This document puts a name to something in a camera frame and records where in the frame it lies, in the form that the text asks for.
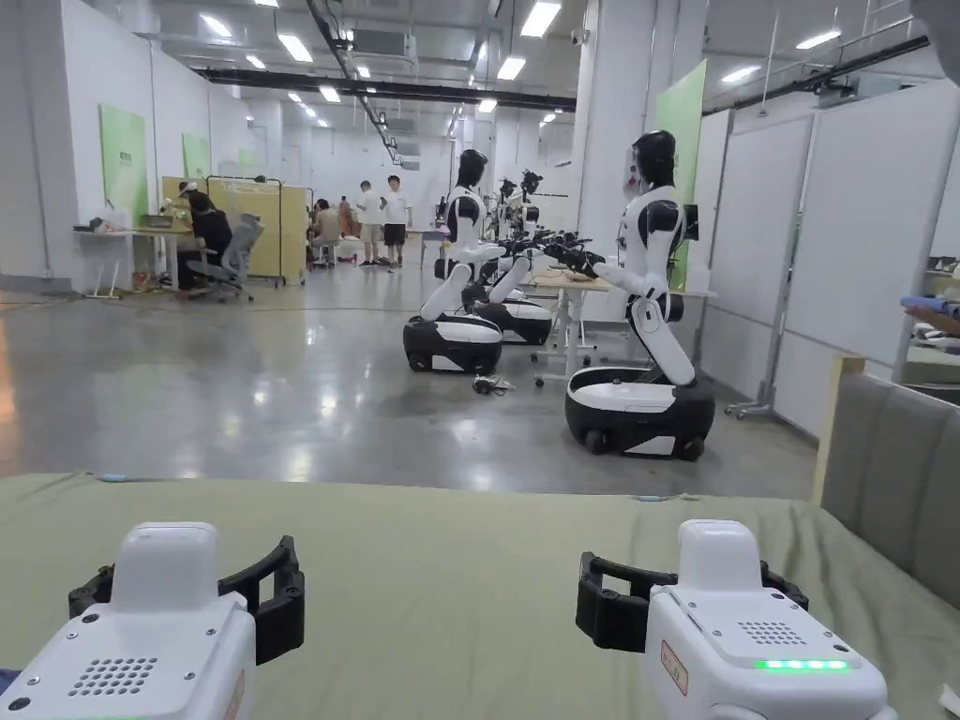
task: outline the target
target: gray mesh chair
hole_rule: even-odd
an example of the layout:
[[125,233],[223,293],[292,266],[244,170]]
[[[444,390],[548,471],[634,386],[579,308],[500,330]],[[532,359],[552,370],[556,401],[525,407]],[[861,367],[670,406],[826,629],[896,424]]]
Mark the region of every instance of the gray mesh chair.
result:
[[[253,302],[253,295],[246,289],[247,275],[250,272],[250,253],[257,239],[263,234],[263,230],[260,218],[245,212],[240,216],[237,227],[233,229],[233,238],[224,250],[219,266],[210,265],[205,260],[188,262],[187,267],[190,270],[206,277],[209,281],[208,287],[191,293],[190,299],[212,295],[220,302],[226,302],[229,295],[239,298],[243,293],[247,293],[247,300]],[[202,252],[207,255],[214,254],[211,250]]]

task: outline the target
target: green panel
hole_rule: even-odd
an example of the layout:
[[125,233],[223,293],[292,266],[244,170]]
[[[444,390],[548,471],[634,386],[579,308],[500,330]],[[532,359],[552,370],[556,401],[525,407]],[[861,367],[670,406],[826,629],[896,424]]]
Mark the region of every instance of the green panel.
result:
[[140,115],[100,105],[104,197],[128,210],[134,224],[150,207],[147,193],[147,122]]
[[183,134],[183,176],[196,180],[208,178],[210,172],[210,142],[205,137]]
[[[674,180],[683,203],[693,203],[693,190],[697,181],[697,155],[700,151],[700,121],[704,108],[704,81],[707,78],[707,61],[697,65],[692,72],[664,90],[657,98],[657,127],[667,130],[677,138],[677,168]],[[686,286],[686,254],[689,243],[677,250],[677,265],[673,270],[670,285],[674,290]]]

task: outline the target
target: polished gray floor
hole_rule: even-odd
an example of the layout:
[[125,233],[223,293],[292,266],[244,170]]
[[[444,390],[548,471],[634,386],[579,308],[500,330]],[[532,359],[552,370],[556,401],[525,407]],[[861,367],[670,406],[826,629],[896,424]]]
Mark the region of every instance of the polished gray floor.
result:
[[767,420],[718,413],[696,464],[598,458],[566,430],[563,386],[534,388],[541,366],[528,348],[504,349],[500,370],[516,390],[503,397],[475,395],[461,375],[411,372],[401,329],[435,281],[410,265],[254,285],[251,304],[5,296],[0,476],[808,495],[815,451]]

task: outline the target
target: whiteboard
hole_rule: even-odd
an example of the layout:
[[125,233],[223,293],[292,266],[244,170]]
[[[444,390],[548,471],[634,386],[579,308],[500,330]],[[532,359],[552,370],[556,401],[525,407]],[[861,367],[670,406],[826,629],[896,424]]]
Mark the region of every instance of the whiteboard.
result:
[[818,114],[787,303],[798,334],[895,366],[960,119],[942,81]]
[[931,255],[960,257],[960,136],[953,145],[944,201],[940,204]]
[[810,117],[732,135],[717,216],[710,304],[772,325],[793,240]]
[[770,338],[766,325],[707,306],[700,367],[707,375],[756,399],[766,371]]
[[[774,380],[774,412],[817,439],[827,419],[833,358],[839,353],[792,332],[783,333]],[[868,362],[866,372],[889,380],[893,369]]]
[[709,265],[731,113],[732,110],[716,112],[705,117],[700,123],[697,179],[693,190],[693,202],[697,204],[700,223],[700,239],[690,243],[688,258],[690,261],[698,260],[703,265]]

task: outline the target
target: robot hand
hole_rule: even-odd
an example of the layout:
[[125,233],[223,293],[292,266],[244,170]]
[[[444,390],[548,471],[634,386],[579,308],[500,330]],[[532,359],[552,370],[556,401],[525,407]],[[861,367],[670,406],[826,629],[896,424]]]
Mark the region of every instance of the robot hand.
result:
[[[604,575],[629,595],[603,588]],[[670,720],[897,720],[880,672],[807,606],[746,527],[688,520],[678,575],[584,553],[576,623],[597,647],[653,656],[642,672]]]

